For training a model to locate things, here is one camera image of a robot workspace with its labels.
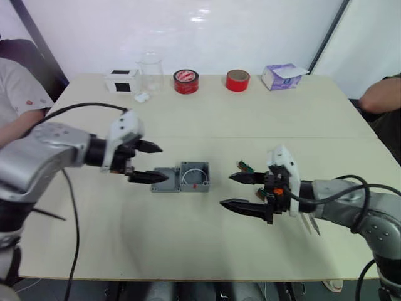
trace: floor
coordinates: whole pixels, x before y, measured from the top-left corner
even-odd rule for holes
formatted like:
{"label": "floor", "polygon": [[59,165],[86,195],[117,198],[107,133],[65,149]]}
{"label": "floor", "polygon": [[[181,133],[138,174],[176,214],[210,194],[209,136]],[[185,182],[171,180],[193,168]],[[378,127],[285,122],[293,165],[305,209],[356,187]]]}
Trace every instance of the floor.
{"label": "floor", "polygon": [[[14,289],[18,292],[21,301],[62,301],[65,292],[66,282],[64,280],[40,280],[35,284],[37,279],[25,279],[22,282],[17,283]],[[106,301],[108,282],[101,281],[74,281],[72,286],[72,291],[70,295],[70,300],[73,301]],[[298,301],[350,301],[354,300],[355,285],[356,281],[345,281],[343,291],[341,293],[331,293],[321,284],[321,282],[306,282],[306,294],[301,298],[297,298]],[[362,297],[361,300],[364,301],[377,301],[377,288],[379,286],[378,280],[366,280],[362,287]],[[260,295],[263,295],[265,290],[264,283],[259,283],[261,288]],[[138,295],[135,293],[138,290],[138,285],[136,283],[127,283],[125,288],[125,293],[129,296]],[[124,298],[122,295],[121,301],[125,299],[133,300],[130,297]],[[264,301],[263,298],[244,298],[241,297],[241,301]],[[147,300],[158,300],[164,301],[161,298],[151,298]],[[204,301],[204,298],[192,297],[188,298],[190,301]],[[238,298],[227,299],[229,301],[239,300]],[[279,301],[278,293],[276,287],[273,283],[266,284],[266,300],[267,301]]]}

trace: robotic arm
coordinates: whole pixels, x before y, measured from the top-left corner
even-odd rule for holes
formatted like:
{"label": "robotic arm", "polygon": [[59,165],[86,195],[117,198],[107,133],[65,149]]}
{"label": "robotic arm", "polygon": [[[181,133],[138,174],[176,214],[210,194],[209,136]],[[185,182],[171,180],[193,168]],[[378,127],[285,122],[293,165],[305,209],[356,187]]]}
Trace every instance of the robotic arm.
{"label": "robotic arm", "polygon": [[[361,213],[365,192],[362,189],[325,204],[298,202],[286,193],[288,189],[306,199],[321,200],[356,186],[342,179],[330,181],[300,181],[298,167],[285,147],[280,146],[269,154],[266,173],[238,172],[231,179],[243,184],[262,184],[266,192],[264,204],[250,203],[242,199],[228,199],[220,203],[227,209],[248,216],[259,217],[273,223],[273,214],[289,211],[313,213],[315,218],[331,221],[352,228]],[[371,193],[367,215],[358,225],[372,249],[378,267],[382,287],[381,300],[401,300],[401,198],[393,194]]]}
{"label": "robotic arm", "polygon": [[[62,168],[98,166],[102,172],[124,174],[129,182],[144,184],[167,179],[159,172],[139,172],[131,166],[130,159],[136,150],[162,152],[142,137],[142,121],[128,111],[112,123],[106,140],[64,124],[47,122],[37,125],[27,137],[0,149],[0,283],[12,285],[17,279],[23,223]],[[2,291],[6,293],[7,288],[0,286]]]}

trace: white box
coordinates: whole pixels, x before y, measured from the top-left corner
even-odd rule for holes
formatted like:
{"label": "white box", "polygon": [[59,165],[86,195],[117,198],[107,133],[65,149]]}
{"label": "white box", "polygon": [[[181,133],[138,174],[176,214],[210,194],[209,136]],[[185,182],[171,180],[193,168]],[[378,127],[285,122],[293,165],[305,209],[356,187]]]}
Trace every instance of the white box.
{"label": "white box", "polygon": [[140,92],[140,74],[134,70],[112,70],[105,74],[105,82],[109,92],[132,93]]}

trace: clear glass beaker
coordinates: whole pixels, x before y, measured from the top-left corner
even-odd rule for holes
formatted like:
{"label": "clear glass beaker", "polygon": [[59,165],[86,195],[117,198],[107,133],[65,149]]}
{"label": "clear glass beaker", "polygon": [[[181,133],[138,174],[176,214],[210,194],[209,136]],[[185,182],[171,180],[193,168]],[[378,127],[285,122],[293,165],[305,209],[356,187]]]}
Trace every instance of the clear glass beaker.
{"label": "clear glass beaker", "polygon": [[137,63],[142,75],[142,90],[151,94],[161,91],[164,85],[161,55],[157,52],[145,52]]}

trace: white wall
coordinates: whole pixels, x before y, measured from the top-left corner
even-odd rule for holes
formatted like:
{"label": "white wall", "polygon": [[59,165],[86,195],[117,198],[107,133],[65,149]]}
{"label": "white wall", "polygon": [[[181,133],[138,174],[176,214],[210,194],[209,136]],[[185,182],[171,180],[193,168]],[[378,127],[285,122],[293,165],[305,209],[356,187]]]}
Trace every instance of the white wall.
{"label": "white wall", "polygon": [[308,68],[341,0],[39,0],[25,5],[66,76],[132,68],[159,50],[164,70],[224,74]]}
{"label": "white wall", "polygon": [[9,0],[0,0],[0,35],[2,40],[31,39]]}
{"label": "white wall", "polygon": [[331,76],[349,98],[401,72],[401,1],[351,0],[314,74]]}

